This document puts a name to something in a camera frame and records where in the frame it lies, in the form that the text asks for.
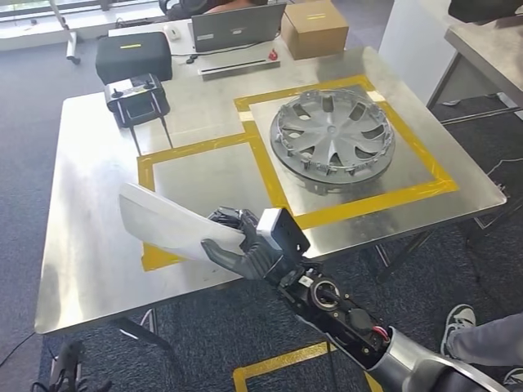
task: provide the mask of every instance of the black carrying case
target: black carrying case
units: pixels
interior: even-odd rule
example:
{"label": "black carrying case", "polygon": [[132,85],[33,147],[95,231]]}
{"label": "black carrying case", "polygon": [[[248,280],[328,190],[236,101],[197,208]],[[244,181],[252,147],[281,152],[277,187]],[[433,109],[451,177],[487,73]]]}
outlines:
{"label": "black carrying case", "polygon": [[169,42],[160,32],[101,38],[96,72],[103,84],[142,74],[153,74],[161,81],[173,77]]}

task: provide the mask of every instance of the metal table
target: metal table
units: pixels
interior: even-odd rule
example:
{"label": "metal table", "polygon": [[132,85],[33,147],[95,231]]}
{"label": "metal table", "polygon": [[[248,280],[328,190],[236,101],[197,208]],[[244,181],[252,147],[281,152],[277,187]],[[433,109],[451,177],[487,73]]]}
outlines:
{"label": "metal table", "polygon": [[[275,110],[293,94],[309,85],[353,83],[361,83],[392,116],[395,152],[382,175],[333,189],[294,176],[267,147]],[[64,102],[36,332],[118,319],[126,329],[129,313],[238,278],[217,265],[166,259],[150,247],[141,261],[142,244],[120,220],[117,195],[125,181],[140,181],[202,216],[220,205],[260,213],[286,200],[312,244],[306,256],[319,259],[477,216],[506,201],[371,48],[164,86],[174,148],[169,149],[159,121],[149,122],[136,128],[144,154],[140,158],[129,132],[116,127],[103,94]],[[162,345],[148,333],[143,329],[140,337]]]}
{"label": "metal table", "polygon": [[523,106],[523,16],[454,25],[445,39],[516,105]]}
{"label": "metal table", "polygon": [[[451,79],[456,78],[455,75],[460,68],[460,64],[467,62],[494,84],[498,91],[506,94],[515,106],[450,120],[443,122],[444,125],[510,112],[518,112],[521,117],[520,114],[523,113],[521,109],[523,107],[523,16],[494,20],[483,25],[453,25],[447,31],[445,39],[455,47],[459,55],[445,75],[438,89],[439,93],[451,83]],[[500,211],[487,225],[476,219],[478,227],[471,231],[467,241],[474,245],[522,207],[523,198],[520,197]]]}

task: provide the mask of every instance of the yellow tape square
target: yellow tape square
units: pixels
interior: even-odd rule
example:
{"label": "yellow tape square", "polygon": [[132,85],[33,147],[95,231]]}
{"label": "yellow tape square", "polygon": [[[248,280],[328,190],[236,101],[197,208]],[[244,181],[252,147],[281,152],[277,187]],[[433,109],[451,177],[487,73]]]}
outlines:
{"label": "yellow tape square", "polygon": [[[331,345],[332,352],[337,350],[334,345]],[[278,357],[266,359],[259,363],[254,363],[246,367],[238,367],[232,372],[232,381],[235,383],[235,392],[248,392],[247,388],[247,380],[252,377],[261,376],[269,372],[273,372],[278,369],[287,368],[288,366],[294,365],[319,357],[327,354],[327,343],[318,343],[316,345],[310,345],[300,350],[291,351],[287,354],[279,355]],[[368,373],[365,372],[365,378],[369,383],[369,387],[372,392],[383,392],[380,384],[374,381]]]}
{"label": "yellow tape square", "polygon": [[[152,165],[155,163],[183,158],[191,154],[200,154],[211,149],[221,149],[229,145],[249,143],[272,205],[273,207],[285,207],[291,212],[292,209],[289,206],[285,193],[252,115],[251,105],[297,96],[308,90],[332,90],[355,85],[359,85],[366,91],[368,97],[381,107],[395,132],[408,144],[434,179],[385,194],[324,207],[313,212],[294,216],[301,229],[309,229],[337,221],[344,221],[355,216],[382,211],[438,194],[454,192],[458,189],[457,184],[447,174],[435,158],[432,157],[420,139],[414,135],[405,122],[377,91],[365,75],[237,98],[235,100],[235,106],[238,111],[238,118],[242,121],[245,133],[219,137],[139,157],[137,159],[139,183],[154,190]],[[145,270],[155,270],[178,262],[179,260],[174,255],[144,245],[142,261]]]}

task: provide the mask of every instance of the yellow label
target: yellow label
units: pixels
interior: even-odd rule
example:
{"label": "yellow label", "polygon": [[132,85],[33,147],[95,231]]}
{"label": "yellow label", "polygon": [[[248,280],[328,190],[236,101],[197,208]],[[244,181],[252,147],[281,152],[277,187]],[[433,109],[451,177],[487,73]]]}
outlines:
{"label": "yellow label", "polygon": [[323,18],[325,18],[325,17],[326,17],[325,14],[314,14],[314,15],[307,16],[307,19],[308,19],[308,20],[323,19]]}
{"label": "yellow label", "polygon": [[120,47],[120,49],[132,49],[134,47],[141,47],[141,43],[132,43],[131,45],[124,45],[122,47]]}

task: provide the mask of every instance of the robotic arm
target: robotic arm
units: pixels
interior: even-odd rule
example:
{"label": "robotic arm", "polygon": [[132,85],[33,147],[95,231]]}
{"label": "robotic arm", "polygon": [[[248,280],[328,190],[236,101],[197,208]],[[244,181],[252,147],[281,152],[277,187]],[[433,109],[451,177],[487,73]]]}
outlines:
{"label": "robotic arm", "polygon": [[321,265],[303,256],[310,244],[285,209],[266,209],[258,221],[249,210],[220,208],[210,219],[240,229],[243,255],[211,239],[202,242],[216,264],[248,279],[264,279],[298,319],[314,327],[379,382],[403,392],[505,392],[502,385],[460,361],[412,341],[357,305]]}

